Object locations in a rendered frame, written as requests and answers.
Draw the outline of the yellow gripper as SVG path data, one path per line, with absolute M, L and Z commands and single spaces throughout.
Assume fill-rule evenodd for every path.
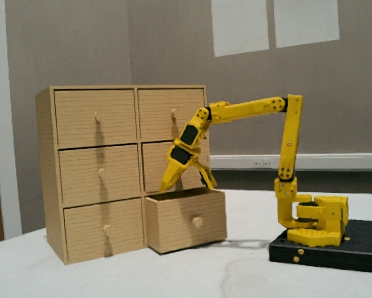
M 181 177 L 183 172 L 186 171 L 191 165 L 199 169 L 199 173 L 202 177 L 200 180 L 203 185 L 206 185 L 208 190 L 211 190 L 217 186 L 217 183 L 209 168 L 198 163 L 201 148 L 197 146 L 193 149 L 190 149 L 189 147 L 180 143 L 177 138 L 174 140 L 174 143 L 176 145 L 170 147 L 167 153 L 166 160 L 169 161 L 169 166 L 161 181 L 159 192 L 163 193 L 167 188 L 172 188 Z

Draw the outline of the tan wooden chest of drawers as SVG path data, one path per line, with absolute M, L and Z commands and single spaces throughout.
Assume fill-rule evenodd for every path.
M 139 110 L 138 110 L 138 94 L 137 90 L 175 90 L 175 89 L 202 89 L 204 97 L 204 107 L 207 107 L 206 85 L 66 85 L 66 86 L 49 86 L 37 95 L 35 95 L 36 118 L 39 144 L 40 169 L 44 202 L 44 213 L 47 233 L 47 243 L 63 262 L 64 265 L 80 263 L 84 261 L 94 260 L 98 258 L 108 257 L 112 255 L 122 254 L 135 250 L 149 248 L 147 242 L 146 215 L 145 215 L 145 200 L 144 196 L 159 194 L 159 191 L 144 192 L 143 186 L 143 171 L 142 171 L 142 156 L 141 142 L 175 140 L 177 137 L 150 138 L 140 139 L 139 126 Z M 98 91 L 98 90 L 133 90 L 134 91 L 134 107 L 135 107 L 135 122 L 136 122 L 136 138 L 137 140 L 72 144 L 72 145 L 57 145 L 56 119 L 55 119 L 55 104 L 54 91 Z M 58 149 L 89 147 L 114 144 L 135 144 L 137 145 L 138 167 L 139 167 L 139 182 L 140 193 L 126 196 L 62 204 L 61 182 L 59 171 Z M 138 197 L 141 198 L 142 224 L 144 246 L 131 249 L 121 250 L 117 252 L 107 253 L 103 255 L 83 258 L 74 261 L 68 261 L 63 208 L 100 203 L 106 201 L 120 200 L 126 198 Z

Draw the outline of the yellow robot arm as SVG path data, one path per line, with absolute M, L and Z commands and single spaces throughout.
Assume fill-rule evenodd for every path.
M 308 247 L 339 246 L 345 232 L 342 217 L 345 197 L 314 196 L 312 201 L 312 195 L 297 194 L 296 191 L 295 163 L 303 99 L 302 96 L 288 95 L 287 98 L 275 97 L 231 106 L 224 101 L 211 103 L 209 107 L 198 108 L 191 121 L 186 123 L 178 141 L 193 149 L 201 144 L 211 123 L 221 124 L 235 119 L 286 113 L 278 171 L 281 178 L 274 181 L 278 223 L 285 228 L 299 227 L 288 231 L 288 241 Z M 298 203 L 296 217 L 299 219 L 293 218 L 292 203 Z

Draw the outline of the tan cardboard drawer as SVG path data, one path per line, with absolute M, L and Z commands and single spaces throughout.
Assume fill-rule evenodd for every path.
M 174 140 L 141 142 L 144 192 L 159 191 L 169 165 L 169 161 L 166 160 L 167 153 L 173 145 L 176 145 Z M 208 167 L 206 139 L 203 139 L 198 147 L 201 148 L 198 163 Z M 202 184 L 199 172 L 198 168 L 191 165 L 170 189 Z
M 133 90 L 54 91 L 54 104 L 58 146 L 137 140 Z
M 160 253 L 227 238 L 225 191 L 199 187 L 144 200 L 147 242 Z
M 58 149 L 58 158 L 62 204 L 140 193 L 135 144 Z
M 137 94 L 140 139 L 180 136 L 198 108 L 204 108 L 203 90 L 137 90 Z
M 68 261 L 144 246 L 141 198 L 93 204 L 63 208 Z

